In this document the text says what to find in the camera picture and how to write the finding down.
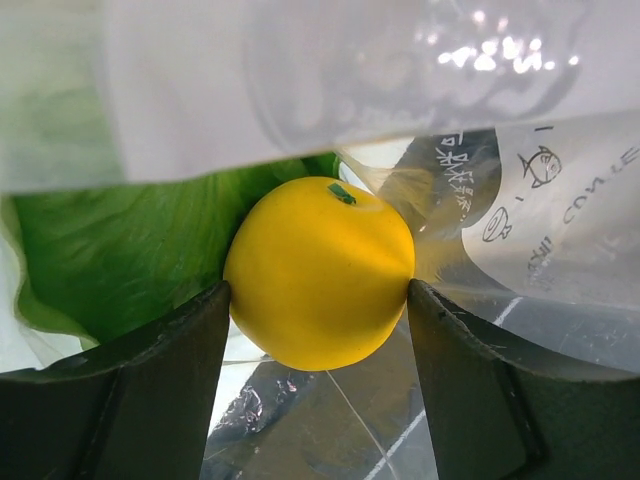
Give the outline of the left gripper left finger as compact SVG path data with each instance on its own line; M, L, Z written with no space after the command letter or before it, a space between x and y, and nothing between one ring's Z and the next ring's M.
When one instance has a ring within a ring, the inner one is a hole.
M198 478L229 301L221 282L101 346L2 374L2 478Z

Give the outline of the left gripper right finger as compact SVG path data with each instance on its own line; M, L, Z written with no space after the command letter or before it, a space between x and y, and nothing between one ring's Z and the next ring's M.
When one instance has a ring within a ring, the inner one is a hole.
M635 479L639 378L546 349L420 280L408 320L442 479Z

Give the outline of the fake green lettuce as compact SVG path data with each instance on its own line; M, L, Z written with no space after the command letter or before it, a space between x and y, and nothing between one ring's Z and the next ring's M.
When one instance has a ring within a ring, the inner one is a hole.
M267 193L337 174L325 153L174 183L7 195L18 316L41 331L113 340L218 283L240 223Z

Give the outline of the fake yellow lemon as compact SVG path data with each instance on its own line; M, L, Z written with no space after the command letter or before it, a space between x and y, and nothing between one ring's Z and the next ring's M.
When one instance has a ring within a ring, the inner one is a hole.
M303 371L355 364L402 316L415 250L387 202L328 177L289 181L242 222L224 267L238 328Z

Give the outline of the clear zip top bag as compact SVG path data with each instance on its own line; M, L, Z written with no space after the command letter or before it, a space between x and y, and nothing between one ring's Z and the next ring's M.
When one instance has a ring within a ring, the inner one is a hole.
M406 219L414 280L639 378L637 2L1 5L1 207L325 153ZM1 376L112 341L28 326L20 279L1 218ZM408 308L313 373L229 318L196 479L442 479Z

